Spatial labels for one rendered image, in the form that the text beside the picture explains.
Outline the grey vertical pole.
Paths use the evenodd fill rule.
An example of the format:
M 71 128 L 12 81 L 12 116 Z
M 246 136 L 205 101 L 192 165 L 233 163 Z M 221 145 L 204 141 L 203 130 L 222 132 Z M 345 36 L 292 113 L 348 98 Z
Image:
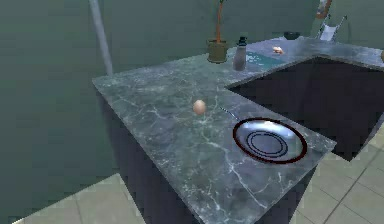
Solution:
M 112 75 L 113 64 L 112 64 L 112 59 L 109 52 L 107 38 L 105 35 L 104 24 L 103 24 L 103 19 L 100 12 L 99 3 L 98 3 L 98 0 L 88 0 L 88 1 L 89 1 L 92 17 L 93 17 L 96 34 L 99 40 L 100 51 L 102 54 L 106 73 L 108 75 Z

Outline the grey bottle with black cap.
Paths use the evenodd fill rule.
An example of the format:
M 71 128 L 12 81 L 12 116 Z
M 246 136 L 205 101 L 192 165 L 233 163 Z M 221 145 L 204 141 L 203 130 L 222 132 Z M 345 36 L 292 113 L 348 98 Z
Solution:
M 241 36 L 237 44 L 236 52 L 233 58 L 233 69 L 236 71 L 243 71 L 246 66 L 246 40 L 246 37 Z

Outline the orange framed wall object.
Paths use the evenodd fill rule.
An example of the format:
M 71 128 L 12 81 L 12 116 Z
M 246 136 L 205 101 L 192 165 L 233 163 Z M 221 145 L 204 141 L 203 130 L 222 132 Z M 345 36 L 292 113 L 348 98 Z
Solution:
M 316 11 L 317 19 L 324 19 L 327 17 L 332 0 L 319 0 L 319 5 Z

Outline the white metal rack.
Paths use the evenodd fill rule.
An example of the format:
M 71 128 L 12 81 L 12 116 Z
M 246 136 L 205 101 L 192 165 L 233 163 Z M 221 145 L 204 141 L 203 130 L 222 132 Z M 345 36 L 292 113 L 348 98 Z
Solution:
M 331 19 L 331 15 L 328 14 L 323 20 L 321 27 L 316 35 L 316 38 L 322 41 L 334 42 L 336 35 L 343 22 L 348 19 L 347 15 L 344 15 L 341 21 L 336 26 L 329 26 L 327 21 Z

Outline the grey marble kitchen counter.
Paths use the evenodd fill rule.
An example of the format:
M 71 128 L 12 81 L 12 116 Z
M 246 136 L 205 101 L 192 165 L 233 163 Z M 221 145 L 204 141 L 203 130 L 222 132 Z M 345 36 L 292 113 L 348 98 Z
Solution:
M 94 80 L 120 175 L 146 224 L 289 224 L 323 157 L 353 158 L 384 119 L 379 50 L 301 37 L 248 51 L 284 64 L 236 71 L 199 55 Z M 196 100 L 206 104 L 202 115 Z M 271 164 L 244 153 L 233 127 L 254 117 L 295 128 L 305 157 Z

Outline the red rimmed silver plate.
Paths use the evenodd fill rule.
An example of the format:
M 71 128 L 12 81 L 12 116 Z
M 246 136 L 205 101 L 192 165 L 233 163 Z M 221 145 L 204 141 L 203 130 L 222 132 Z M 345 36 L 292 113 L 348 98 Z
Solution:
M 240 120 L 233 127 L 232 137 L 244 153 L 265 163 L 295 163 L 308 151 L 308 144 L 300 132 L 270 118 Z

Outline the teal sink basin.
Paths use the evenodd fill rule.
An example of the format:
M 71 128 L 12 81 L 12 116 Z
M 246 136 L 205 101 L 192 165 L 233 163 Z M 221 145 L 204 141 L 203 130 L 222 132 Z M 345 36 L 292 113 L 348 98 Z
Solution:
M 267 57 L 256 52 L 246 52 L 246 62 L 250 67 L 260 68 L 261 70 L 269 70 L 280 64 L 284 64 L 284 61 L 279 59 Z

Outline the beige egg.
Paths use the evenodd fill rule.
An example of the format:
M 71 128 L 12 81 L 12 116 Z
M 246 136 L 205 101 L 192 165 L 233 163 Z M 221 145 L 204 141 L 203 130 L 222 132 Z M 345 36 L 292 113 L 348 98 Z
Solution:
M 203 100 L 196 100 L 193 104 L 193 111 L 197 115 L 202 115 L 206 111 L 206 104 Z

